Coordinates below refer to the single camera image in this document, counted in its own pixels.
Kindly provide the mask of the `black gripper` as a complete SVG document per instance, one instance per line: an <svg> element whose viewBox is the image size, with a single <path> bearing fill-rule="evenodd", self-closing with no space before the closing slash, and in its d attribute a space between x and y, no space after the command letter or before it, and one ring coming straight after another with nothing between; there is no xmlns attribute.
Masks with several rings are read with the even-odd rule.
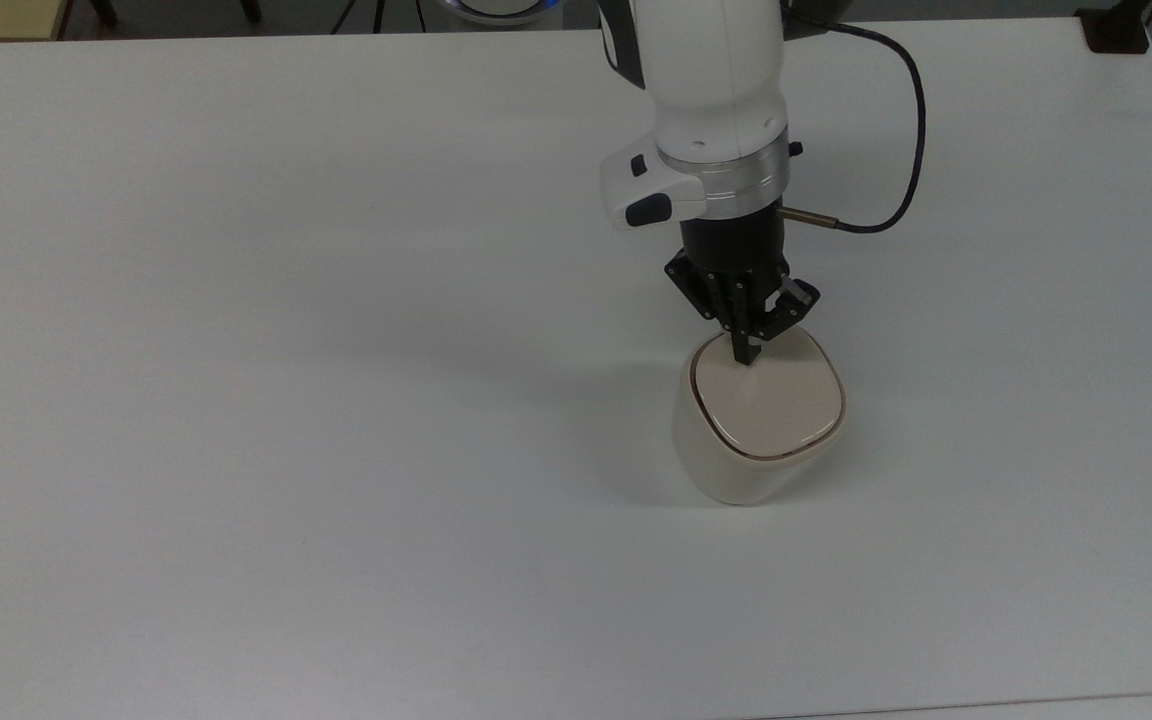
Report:
<svg viewBox="0 0 1152 720"><path fill-rule="evenodd" d="M750 366L760 350L806 318L820 300L814 285L786 276L785 223L778 202L753 214L680 223L681 250L666 275L698 313L712 316L730 338L733 361Z"/></svg>

